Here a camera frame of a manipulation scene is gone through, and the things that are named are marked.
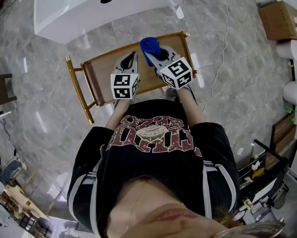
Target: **blue cloth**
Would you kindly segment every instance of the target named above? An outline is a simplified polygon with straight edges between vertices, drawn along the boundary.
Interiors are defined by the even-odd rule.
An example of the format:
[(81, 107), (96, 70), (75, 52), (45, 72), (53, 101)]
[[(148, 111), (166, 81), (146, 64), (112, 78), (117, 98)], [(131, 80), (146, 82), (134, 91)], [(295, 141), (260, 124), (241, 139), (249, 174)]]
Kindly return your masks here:
[(145, 38), (140, 41), (139, 45), (140, 45), (140, 48), (142, 49), (142, 52), (146, 58), (148, 66), (153, 67), (154, 65), (150, 62), (150, 60), (148, 59), (145, 52), (151, 53), (151, 54), (156, 54), (158, 56), (160, 56), (162, 54), (157, 38), (154, 38), (154, 37)]

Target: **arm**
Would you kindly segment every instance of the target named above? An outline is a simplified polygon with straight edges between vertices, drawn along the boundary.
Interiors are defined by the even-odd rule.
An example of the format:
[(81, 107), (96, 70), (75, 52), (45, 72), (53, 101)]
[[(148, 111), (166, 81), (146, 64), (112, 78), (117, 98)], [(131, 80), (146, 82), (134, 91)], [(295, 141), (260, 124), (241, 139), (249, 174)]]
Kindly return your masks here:
[(190, 127), (193, 127), (195, 124), (207, 121), (206, 117), (195, 102), (191, 92), (187, 88), (183, 87), (177, 90), (177, 93)]
[(116, 106), (116, 108), (113, 111), (113, 114), (111, 115), (107, 125), (105, 128), (115, 130), (122, 120), (125, 112), (127, 111), (130, 104), (130, 100), (120, 100)]

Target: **wooden frame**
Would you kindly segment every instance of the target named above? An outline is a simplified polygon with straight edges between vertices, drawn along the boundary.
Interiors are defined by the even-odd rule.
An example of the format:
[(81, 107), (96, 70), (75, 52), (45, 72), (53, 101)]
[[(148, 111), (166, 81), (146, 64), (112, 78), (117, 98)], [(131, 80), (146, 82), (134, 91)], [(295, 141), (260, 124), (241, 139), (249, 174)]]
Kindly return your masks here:
[[(190, 66), (193, 68), (193, 64), (192, 64), (191, 57), (190, 57), (190, 52), (188, 50), (187, 42), (186, 42), (186, 39), (185, 39), (187, 36), (188, 36), (188, 34), (184, 34), (181, 31), (181, 32), (177, 32), (177, 33), (164, 35), (164, 36), (159, 36), (159, 37), (157, 37), (157, 39), (163, 39), (163, 38), (169, 38), (169, 37), (180, 37), (185, 57), (186, 57), (188, 63), (190, 64)], [(101, 89), (100, 89), (100, 86), (99, 86), (99, 82), (97, 82), (96, 78), (91, 75), (92, 78), (90, 80), (90, 77), (89, 77), (89, 75), (87, 73), (88, 68), (92, 67), (91, 63), (93, 63), (95, 60), (102, 59), (104, 57), (107, 57), (109, 55), (113, 55), (114, 53), (121, 52), (123, 50), (129, 49), (129, 48), (132, 48), (132, 47), (138, 48), (138, 46), (139, 46), (139, 42), (133, 43), (133, 44), (130, 44), (130, 45), (127, 45), (127, 46), (124, 46), (124, 47), (121, 47), (121, 48), (118, 48), (118, 49), (115, 49), (115, 50), (112, 50), (112, 51), (109, 51), (109, 52), (104, 53), (104, 54), (102, 54), (102, 55), (100, 55), (98, 57), (95, 57), (95, 58), (92, 58), (92, 59), (90, 59), (88, 61), (83, 62), (81, 64), (81, 68), (73, 68), (70, 56), (65, 57), (65, 61), (66, 61), (66, 64), (67, 64), (67, 67), (68, 67), (68, 70), (69, 70), (69, 73), (70, 73), (70, 76), (71, 76), (71, 79), (72, 79), (72, 82), (73, 82), (73, 85), (74, 85), (74, 88), (75, 88), (75, 91), (77, 92), (77, 95), (79, 97), (79, 100), (81, 102), (83, 110), (84, 110), (90, 124), (94, 123), (93, 117), (92, 117), (92, 115), (90, 113), (90, 109), (93, 106), (101, 107), (101, 106), (104, 106), (106, 104), (112, 103), (114, 101), (114, 100), (105, 101), (104, 98), (102, 98), (103, 96), (101, 96), (100, 100), (97, 99), (96, 94), (95, 94), (94, 89), (93, 89), (92, 84), (91, 84), (91, 80), (93, 82), (93, 86), (95, 88), (98, 88), (98, 90), (99, 90), (99, 91), (96, 90), (97, 91), (97, 96), (99, 96), (99, 94), (101, 94)], [(93, 102), (91, 104), (89, 104), (89, 105), (87, 105), (87, 103), (85, 101), (85, 98), (84, 98), (82, 90), (80, 88), (78, 79), (76, 77), (76, 72), (79, 72), (79, 71), (84, 72), (85, 80), (87, 82), (87, 85), (89, 87), (91, 96), (93, 98)], [(196, 71), (193, 70), (193, 77), (195, 77), (195, 74), (196, 74)], [(155, 90), (155, 89), (161, 88), (161, 87), (166, 86), (166, 85), (167, 85), (166, 83), (161, 82), (160, 84), (158, 84), (158, 86), (155, 85), (155, 86), (152, 86), (152, 87), (146, 87), (144, 90), (139, 89), (139, 91), (137, 91), (137, 94), (141, 94), (141, 93), (145, 93), (145, 92), (148, 92), (148, 91), (151, 91), (151, 90)]]

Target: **marble floor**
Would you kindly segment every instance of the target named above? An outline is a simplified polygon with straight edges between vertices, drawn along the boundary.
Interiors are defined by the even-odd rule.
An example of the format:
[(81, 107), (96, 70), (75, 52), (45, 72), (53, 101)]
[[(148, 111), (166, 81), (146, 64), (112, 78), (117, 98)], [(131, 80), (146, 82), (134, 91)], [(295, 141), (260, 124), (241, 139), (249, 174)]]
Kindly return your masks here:
[[(2, 10), (12, 1), (5, 0)], [(253, 139), (269, 144), (271, 125), (284, 115), (282, 89), (291, 74), (287, 60), (276, 54), (276, 43), (266, 39), (254, 0), (227, 1), (230, 18), (225, 63), (205, 114), (209, 121), (225, 128), (240, 163), (248, 157)], [(146, 11), (103, 25), (67, 45), (34, 34), (34, 0), (17, 1), (5, 11), (0, 17), (0, 74), (13, 74), (11, 85), (18, 100), (0, 109), (11, 111), (4, 117), (6, 128), (17, 156), (28, 166), (19, 182), (37, 173), (26, 192), (38, 206), (47, 209), (92, 127), (74, 91), (64, 57), (71, 55), (75, 66), (144, 37), (188, 32), (190, 52), (197, 54), (205, 81), (202, 89), (192, 83), (202, 109), (222, 62), (227, 1), (184, 0), (183, 19), (177, 18), (175, 8)], [(160, 96), (155, 90), (138, 96), (138, 101)], [(94, 125), (104, 125), (111, 111), (110, 106), (93, 109)], [(236, 154), (239, 148), (244, 148), (241, 155)], [(13, 147), (0, 125), (3, 163), (12, 154)]]

